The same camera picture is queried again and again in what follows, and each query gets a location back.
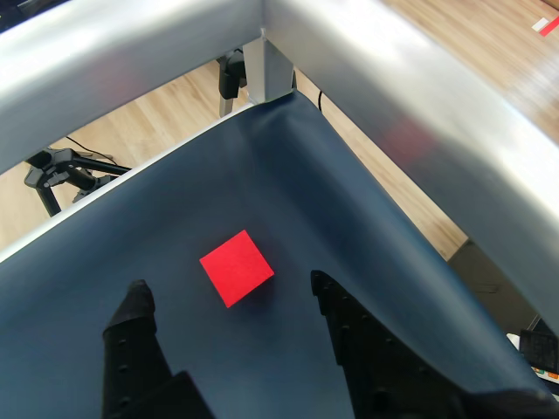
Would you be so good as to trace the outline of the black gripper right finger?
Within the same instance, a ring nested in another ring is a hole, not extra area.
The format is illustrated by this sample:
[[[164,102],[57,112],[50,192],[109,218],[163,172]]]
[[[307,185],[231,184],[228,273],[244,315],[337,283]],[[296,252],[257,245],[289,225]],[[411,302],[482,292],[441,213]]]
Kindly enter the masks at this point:
[[[459,388],[324,271],[310,274],[356,418],[460,418]]]

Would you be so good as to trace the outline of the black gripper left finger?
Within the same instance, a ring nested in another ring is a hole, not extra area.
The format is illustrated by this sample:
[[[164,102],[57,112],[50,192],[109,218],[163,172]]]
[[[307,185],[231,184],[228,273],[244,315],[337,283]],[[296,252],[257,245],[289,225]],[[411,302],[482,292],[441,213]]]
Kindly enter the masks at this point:
[[[172,374],[156,334],[147,283],[132,282],[102,338],[103,418],[212,418],[190,376]]]

